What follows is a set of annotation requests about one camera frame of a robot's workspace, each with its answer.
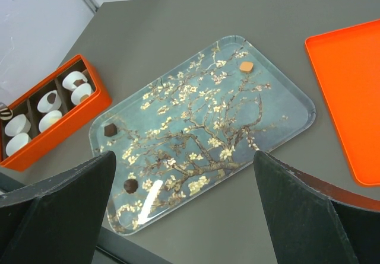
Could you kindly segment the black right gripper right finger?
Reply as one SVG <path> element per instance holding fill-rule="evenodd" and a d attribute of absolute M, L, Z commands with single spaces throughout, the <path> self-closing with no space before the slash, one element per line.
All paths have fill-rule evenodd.
<path fill-rule="evenodd" d="M 379 263 L 379 201 L 263 151 L 254 171 L 278 263 Z"/>

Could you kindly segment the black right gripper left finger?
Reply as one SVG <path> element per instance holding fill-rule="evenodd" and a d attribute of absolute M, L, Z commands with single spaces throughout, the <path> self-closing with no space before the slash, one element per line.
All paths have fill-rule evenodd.
<path fill-rule="evenodd" d="M 1 195 L 1 263 L 91 263 L 115 176 L 108 151 Z"/>

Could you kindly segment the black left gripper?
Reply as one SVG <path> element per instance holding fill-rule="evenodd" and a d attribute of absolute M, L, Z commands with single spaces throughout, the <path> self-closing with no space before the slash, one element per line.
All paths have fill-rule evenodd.
<path fill-rule="evenodd" d="M 0 104 L 0 119 L 1 120 L 12 119 L 12 110 L 4 103 Z"/>

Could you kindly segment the dark oval chocolate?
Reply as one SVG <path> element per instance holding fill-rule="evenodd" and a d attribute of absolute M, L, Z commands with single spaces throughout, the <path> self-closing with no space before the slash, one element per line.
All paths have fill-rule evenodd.
<path fill-rule="evenodd" d="M 49 104 L 54 104 L 55 103 L 55 101 L 56 101 L 56 96 L 57 96 L 57 94 L 55 93 L 55 92 L 50 92 L 50 94 L 47 96 L 47 102 L 49 103 Z"/>

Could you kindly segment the brown rectangular chocolate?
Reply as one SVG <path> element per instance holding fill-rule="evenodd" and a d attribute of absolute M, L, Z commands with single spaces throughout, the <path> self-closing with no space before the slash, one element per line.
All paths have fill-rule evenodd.
<path fill-rule="evenodd" d="M 82 80 L 82 79 L 78 79 L 78 80 L 74 81 L 74 85 L 75 85 L 76 87 L 80 86 L 80 85 L 83 84 L 83 83 L 85 83 L 85 81 Z"/>

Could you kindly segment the caramel round chocolate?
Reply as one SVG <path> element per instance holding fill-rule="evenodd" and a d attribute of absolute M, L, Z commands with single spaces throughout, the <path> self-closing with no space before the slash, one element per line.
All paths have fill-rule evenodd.
<path fill-rule="evenodd" d="M 81 98 L 80 98 L 80 102 L 82 102 L 82 101 L 84 101 L 86 98 L 88 98 L 89 97 L 89 95 L 83 95 Z"/>

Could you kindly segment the dark square chocolate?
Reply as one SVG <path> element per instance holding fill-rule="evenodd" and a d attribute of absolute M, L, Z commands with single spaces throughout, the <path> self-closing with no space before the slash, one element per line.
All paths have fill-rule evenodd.
<path fill-rule="evenodd" d="M 118 128 L 114 123 L 110 123 L 104 127 L 104 136 L 111 137 L 118 133 Z"/>

